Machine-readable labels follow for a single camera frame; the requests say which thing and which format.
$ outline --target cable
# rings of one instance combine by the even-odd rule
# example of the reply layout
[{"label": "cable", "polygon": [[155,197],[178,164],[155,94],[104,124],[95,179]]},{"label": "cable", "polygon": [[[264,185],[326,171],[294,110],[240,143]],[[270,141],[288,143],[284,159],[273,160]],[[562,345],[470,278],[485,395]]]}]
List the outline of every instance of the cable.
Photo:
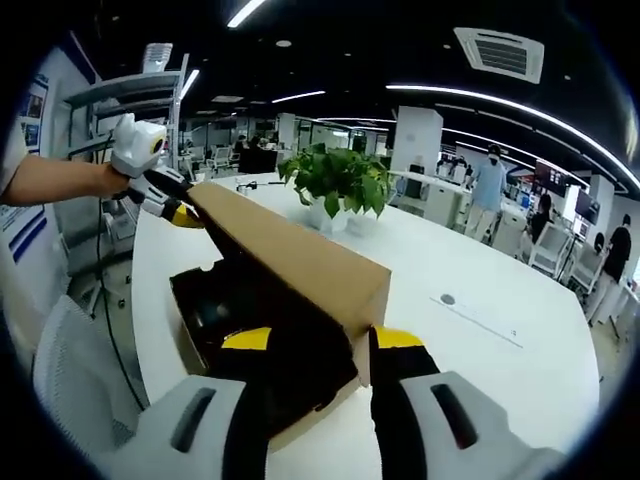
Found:
[{"label": "cable", "polygon": [[[107,146],[109,145],[109,142],[111,141],[112,136],[113,136],[113,132],[109,134],[107,143],[104,149],[102,150],[102,159],[100,160],[100,164],[104,163],[104,157],[107,153]],[[111,345],[113,346],[113,351],[116,353],[116,357],[118,358],[120,371],[122,371],[122,375],[124,376],[124,379],[127,382],[127,386],[129,387],[129,390],[131,390],[131,394],[133,395],[133,398],[138,404],[138,407],[140,408],[140,410],[142,411],[144,410],[144,406],[140,401],[140,397],[138,397],[138,394],[133,388],[133,384],[131,383],[129,374],[127,374],[127,370],[124,368],[124,362],[122,361],[122,357],[120,356],[120,350],[118,349],[118,345],[116,344],[116,339],[113,336],[113,329],[111,327],[111,316],[109,315],[109,302],[107,302],[107,288],[104,284],[104,276],[102,275],[102,266],[100,265],[102,260],[100,256],[100,231],[101,230],[102,230],[102,199],[99,198],[98,199],[98,237],[97,237],[98,239],[96,241],[96,256],[98,258],[98,277],[100,280],[100,288],[102,289],[102,300],[104,301],[104,313],[105,313],[105,316],[107,317],[107,328],[109,330],[109,338],[111,338]]]}]

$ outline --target green leaves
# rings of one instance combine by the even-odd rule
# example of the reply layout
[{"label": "green leaves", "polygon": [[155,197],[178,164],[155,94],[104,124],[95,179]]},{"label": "green leaves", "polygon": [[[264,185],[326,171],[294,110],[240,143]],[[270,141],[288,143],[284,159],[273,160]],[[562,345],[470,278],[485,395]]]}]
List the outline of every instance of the green leaves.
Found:
[{"label": "green leaves", "polygon": [[390,191],[389,173],[377,157],[347,149],[327,150],[324,144],[312,145],[278,165],[278,173],[285,183],[296,175],[295,191],[303,205],[311,205],[308,195],[325,197],[324,207],[331,218],[340,211],[341,198],[345,210],[373,209],[380,216]]},{"label": "green leaves", "polygon": [[325,197],[324,209],[331,218],[335,217],[338,211],[340,211],[340,200],[336,192],[331,192]]}]

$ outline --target white sleeve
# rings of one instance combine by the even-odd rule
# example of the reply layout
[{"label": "white sleeve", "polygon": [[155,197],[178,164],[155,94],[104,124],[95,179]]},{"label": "white sleeve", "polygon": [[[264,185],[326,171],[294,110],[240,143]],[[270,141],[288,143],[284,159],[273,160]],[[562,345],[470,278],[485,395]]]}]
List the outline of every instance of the white sleeve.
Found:
[{"label": "white sleeve", "polygon": [[24,134],[18,122],[14,122],[9,138],[7,138],[7,148],[2,159],[2,171],[0,173],[0,194],[4,193],[7,185],[20,165],[20,162],[27,156],[27,144],[24,141]]}]

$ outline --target box flap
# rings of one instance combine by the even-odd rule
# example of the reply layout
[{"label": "box flap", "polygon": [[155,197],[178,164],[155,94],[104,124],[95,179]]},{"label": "box flap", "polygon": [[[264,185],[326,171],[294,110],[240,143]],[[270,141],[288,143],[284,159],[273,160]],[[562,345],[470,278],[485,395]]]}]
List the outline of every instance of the box flap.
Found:
[{"label": "box flap", "polygon": [[351,337],[383,323],[391,280],[387,268],[220,185],[198,184],[189,197]]}]

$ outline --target black ceiling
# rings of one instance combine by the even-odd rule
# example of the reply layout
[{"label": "black ceiling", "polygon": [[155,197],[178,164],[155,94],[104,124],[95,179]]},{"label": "black ceiling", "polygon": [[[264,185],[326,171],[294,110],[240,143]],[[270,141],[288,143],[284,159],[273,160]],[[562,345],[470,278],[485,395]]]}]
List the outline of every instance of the black ceiling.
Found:
[{"label": "black ceiling", "polygon": [[[313,118],[391,119],[398,105],[463,106],[475,111],[436,107],[445,127],[514,145],[571,171],[602,173],[581,155],[585,154],[619,180],[619,189],[638,190],[602,153],[544,120],[473,98],[385,89],[388,84],[435,85],[506,98],[572,125],[640,172],[640,153],[628,152],[634,146],[628,131],[637,126],[632,100],[579,22],[581,12],[574,2],[267,0],[239,28],[228,29],[226,24],[244,3],[181,0],[134,9],[130,1],[105,0],[96,6],[94,21],[79,25],[76,33],[105,79],[139,72],[149,42],[174,44],[168,68],[179,68],[182,54],[190,53],[190,69],[199,68],[201,74],[183,102],[183,117],[202,110],[228,115],[236,107],[247,107],[252,115],[265,117],[287,111]],[[543,43],[540,84],[473,70],[455,27],[496,30]],[[292,46],[279,48],[278,40],[289,40]],[[275,105],[250,103],[315,90],[327,94]],[[217,95],[244,100],[212,103]],[[456,140],[486,146],[445,133],[445,142]],[[532,160],[517,152],[512,156]]]}]

